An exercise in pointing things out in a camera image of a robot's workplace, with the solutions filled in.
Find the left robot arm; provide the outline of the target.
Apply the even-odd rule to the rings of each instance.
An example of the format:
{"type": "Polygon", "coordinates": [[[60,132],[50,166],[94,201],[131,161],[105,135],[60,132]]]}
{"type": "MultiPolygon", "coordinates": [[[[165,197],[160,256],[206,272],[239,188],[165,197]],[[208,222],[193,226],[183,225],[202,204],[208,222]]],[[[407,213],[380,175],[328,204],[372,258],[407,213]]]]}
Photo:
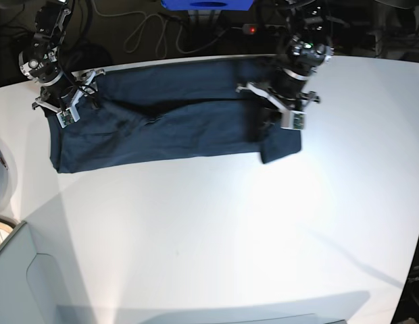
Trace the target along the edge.
{"type": "Polygon", "coordinates": [[[333,56],[332,22],[328,1],[287,1],[277,5],[285,12],[286,32],[281,36],[268,72],[260,81],[237,86],[262,100],[261,128],[278,125],[302,131],[306,109],[321,103],[315,91],[304,92],[317,69],[333,56]]]}

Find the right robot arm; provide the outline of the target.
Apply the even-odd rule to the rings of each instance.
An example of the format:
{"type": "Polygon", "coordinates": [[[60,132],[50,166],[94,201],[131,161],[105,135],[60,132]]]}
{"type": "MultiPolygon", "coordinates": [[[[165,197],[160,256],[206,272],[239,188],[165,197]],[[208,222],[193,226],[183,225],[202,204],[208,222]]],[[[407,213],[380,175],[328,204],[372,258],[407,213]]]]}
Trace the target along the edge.
{"type": "Polygon", "coordinates": [[[19,54],[20,71],[41,86],[39,98],[65,111],[73,95],[99,104],[97,91],[72,74],[62,49],[66,28],[74,11],[68,1],[47,1],[35,17],[35,32],[29,47],[19,54]]]}

